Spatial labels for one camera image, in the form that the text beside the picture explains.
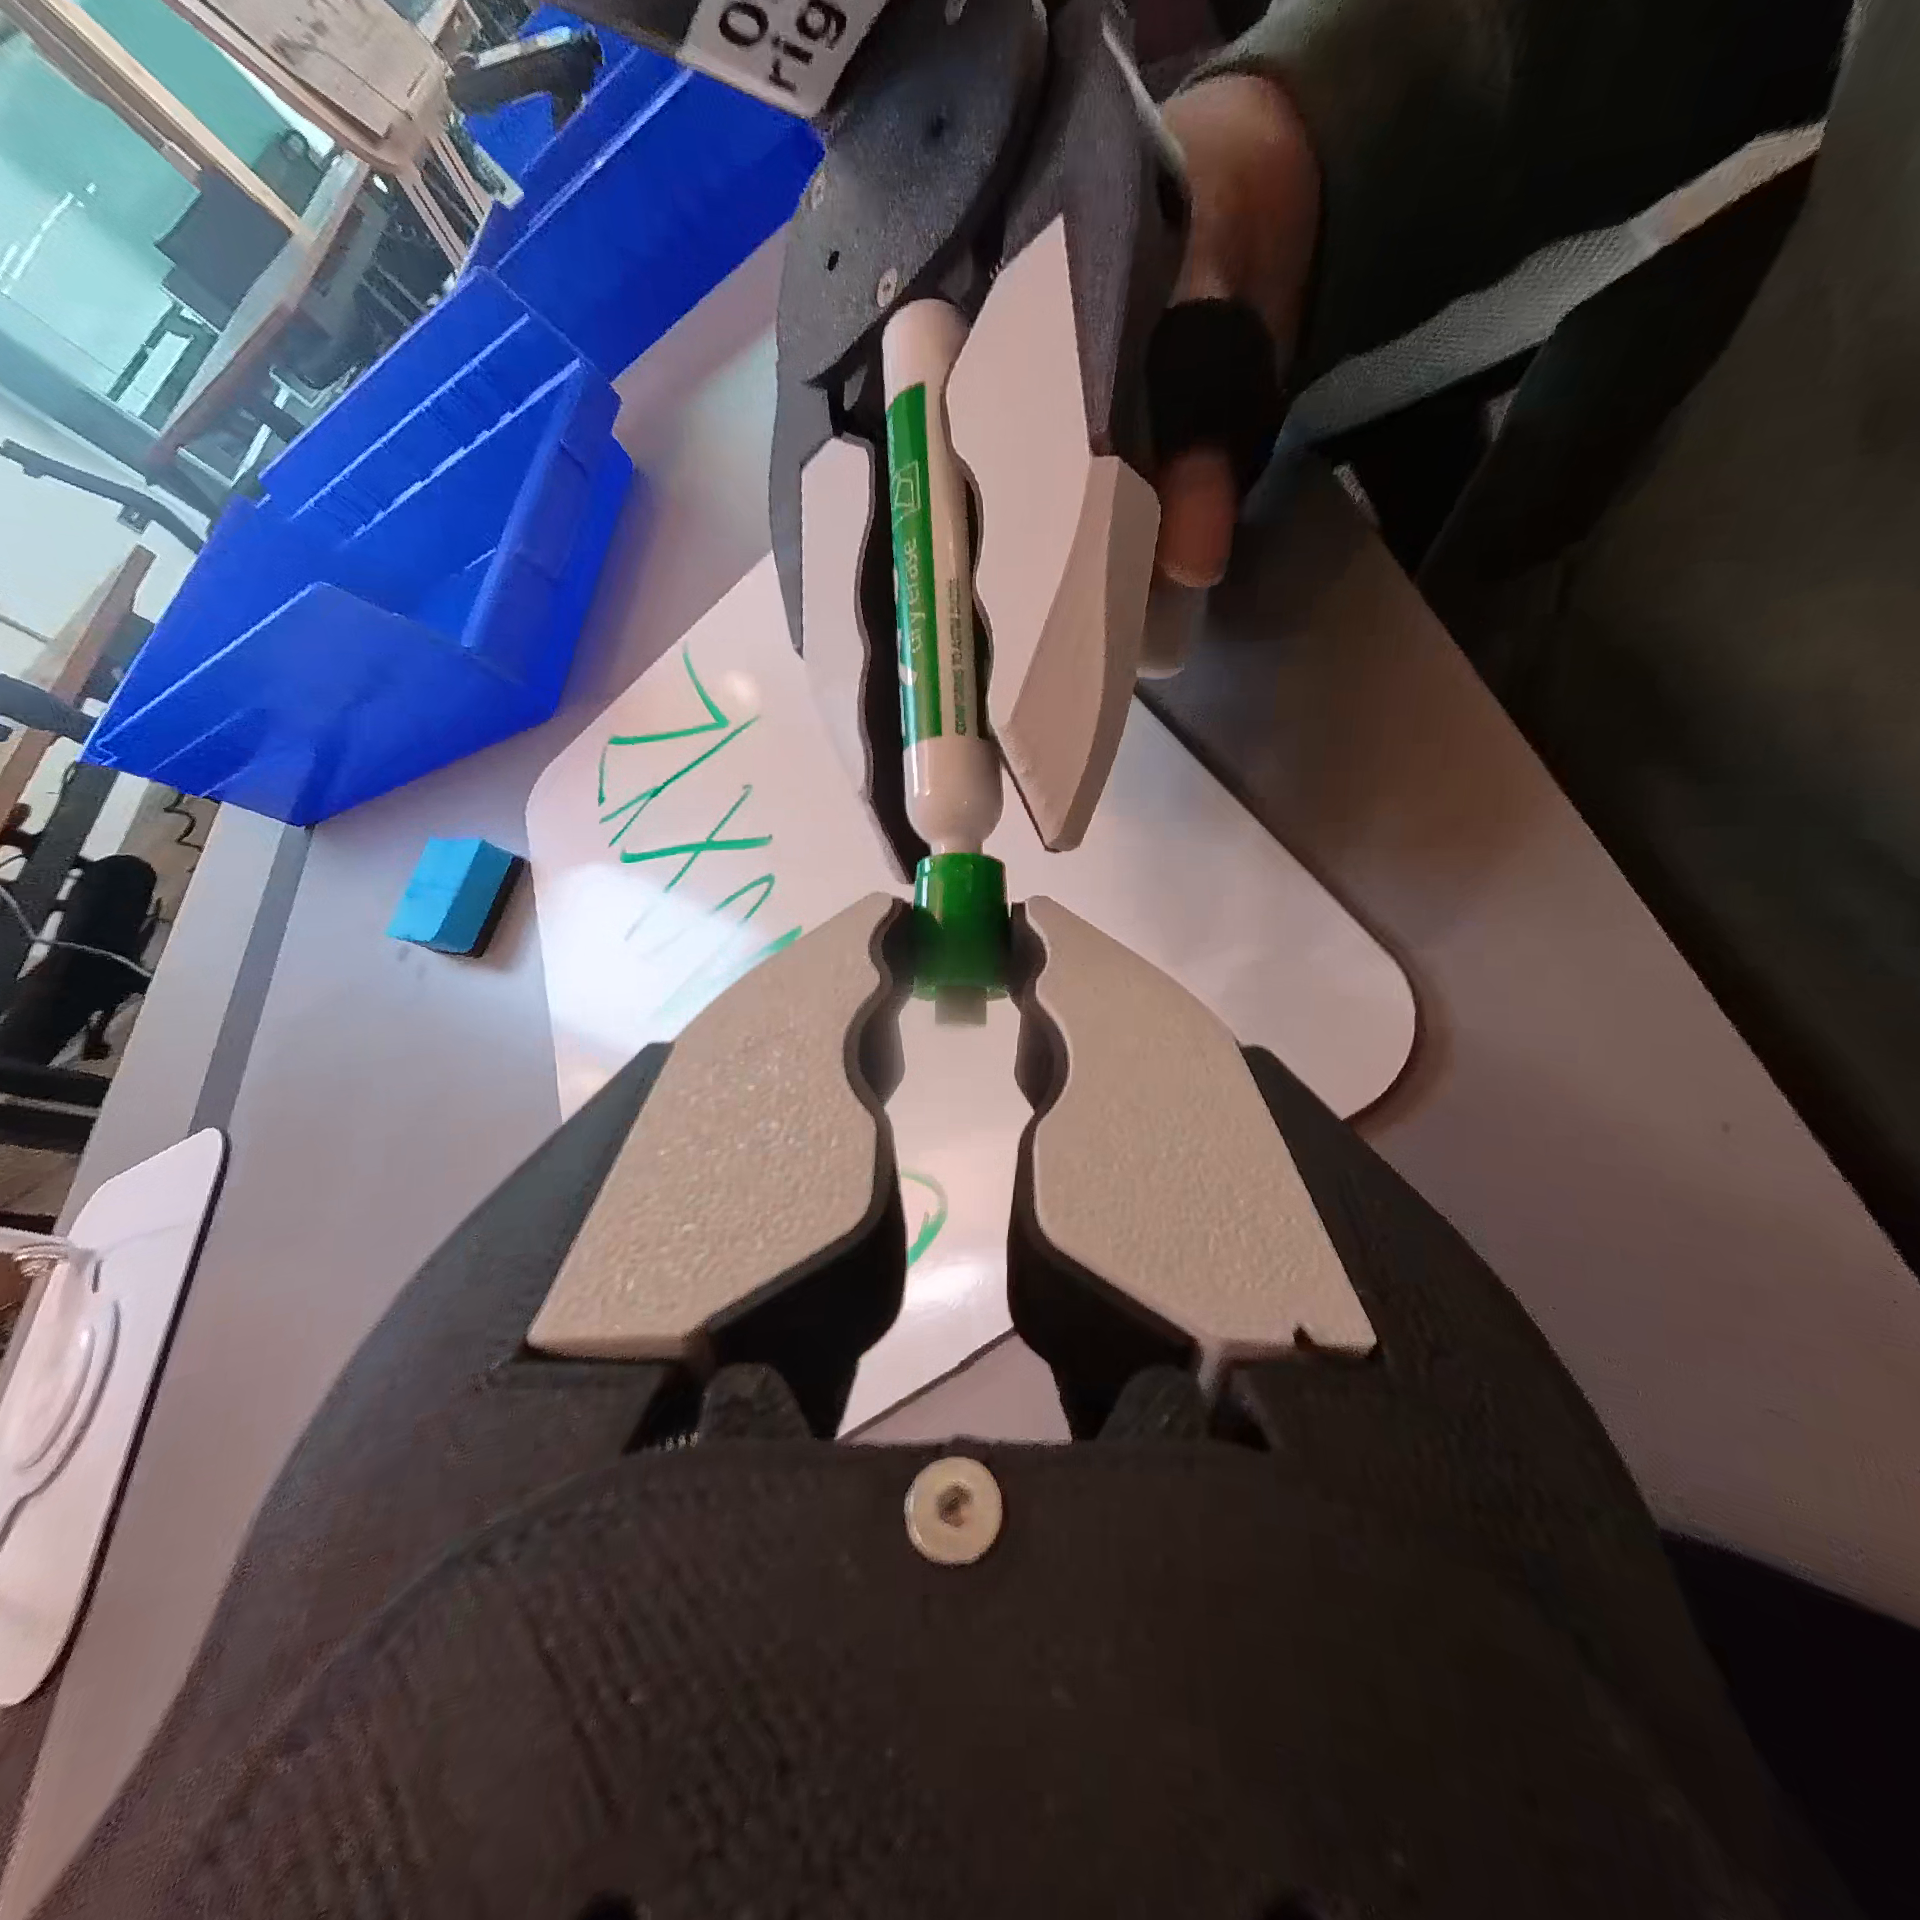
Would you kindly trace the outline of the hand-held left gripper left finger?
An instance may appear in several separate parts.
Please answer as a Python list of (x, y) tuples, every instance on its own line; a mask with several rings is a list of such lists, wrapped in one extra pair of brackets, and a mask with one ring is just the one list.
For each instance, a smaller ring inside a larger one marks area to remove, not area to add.
[(896, 896), (860, 896), (688, 1021), (531, 1321), (535, 1351), (688, 1363), (876, 1227), (900, 1197), (900, 925)]

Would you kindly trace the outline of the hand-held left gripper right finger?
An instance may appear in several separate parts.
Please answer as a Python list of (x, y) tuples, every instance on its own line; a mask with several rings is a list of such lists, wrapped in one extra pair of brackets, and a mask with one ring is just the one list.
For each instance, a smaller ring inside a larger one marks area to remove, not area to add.
[(1379, 1333), (1241, 1044), (1176, 978), (1029, 899), (1031, 1124), (1017, 1187), (1041, 1255), (1169, 1336), (1205, 1379)]

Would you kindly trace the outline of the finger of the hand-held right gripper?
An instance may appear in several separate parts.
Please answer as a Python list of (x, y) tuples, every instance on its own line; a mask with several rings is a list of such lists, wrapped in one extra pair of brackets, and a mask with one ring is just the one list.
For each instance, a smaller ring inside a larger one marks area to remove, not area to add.
[(988, 725), (1046, 852), (1076, 850), (1123, 744), (1161, 503), (1092, 446), (1067, 218), (1001, 269), (974, 323), (974, 598)]
[(837, 419), (828, 392), (778, 378), (777, 568), (788, 634), (857, 799), (900, 812), (895, 563), (880, 475), (876, 443)]

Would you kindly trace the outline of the green whiteboard marker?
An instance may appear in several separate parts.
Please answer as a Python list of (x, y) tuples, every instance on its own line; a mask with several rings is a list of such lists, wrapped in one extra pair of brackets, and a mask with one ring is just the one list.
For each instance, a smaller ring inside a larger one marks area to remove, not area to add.
[(949, 382), (968, 332), (955, 303), (914, 300), (880, 334), (905, 806), (933, 855), (987, 853), (1003, 815), (982, 693), (973, 491), (949, 424)]

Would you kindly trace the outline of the green marker cap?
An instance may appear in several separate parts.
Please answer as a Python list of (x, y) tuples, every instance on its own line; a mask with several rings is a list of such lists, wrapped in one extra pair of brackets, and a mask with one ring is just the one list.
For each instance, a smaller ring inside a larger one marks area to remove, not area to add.
[(929, 852), (914, 876), (914, 995), (938, 1023), (978, 1025), (1008, 993), (1012, 913), (1007, 874), (987, 852)]

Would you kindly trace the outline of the blue whiteboard eraser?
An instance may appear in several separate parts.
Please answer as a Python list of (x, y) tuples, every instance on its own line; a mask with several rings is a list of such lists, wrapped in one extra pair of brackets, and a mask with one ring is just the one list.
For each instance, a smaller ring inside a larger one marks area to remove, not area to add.
[(394, 944), (481, 957), (526, 874), (526, 855), (484, 836), (427, 837), (387, 924)]

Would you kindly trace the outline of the small blue storage bin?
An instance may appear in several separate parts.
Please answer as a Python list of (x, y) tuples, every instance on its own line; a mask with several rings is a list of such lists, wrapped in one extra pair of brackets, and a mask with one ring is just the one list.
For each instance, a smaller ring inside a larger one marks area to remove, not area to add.
[(581, 108), (489, 214), (449, 300), (450, 361), (524, 328), (536, 365), (619, 378), (796, 212), (823, 143), (801, 119), (592, 30)]

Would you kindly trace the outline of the person's green sweatshirt torso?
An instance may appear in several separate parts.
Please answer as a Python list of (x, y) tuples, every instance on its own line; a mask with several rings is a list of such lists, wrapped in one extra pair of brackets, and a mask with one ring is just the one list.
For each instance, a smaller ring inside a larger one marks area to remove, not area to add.
[(1323, 454), (1917, 1268), (1917, 145), (1832, 118)]

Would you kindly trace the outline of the black office chair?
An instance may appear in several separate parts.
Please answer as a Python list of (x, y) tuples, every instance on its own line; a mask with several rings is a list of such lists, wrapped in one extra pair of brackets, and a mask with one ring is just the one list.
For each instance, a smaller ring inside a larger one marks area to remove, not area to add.
[(115, 1020), (147, 993), (158, 884), (157, 868), (136, 853), (77, 864), (54, 944), (24, 970), (5, 1011), (5, 1058), (33, 1066), (110, 1058)]

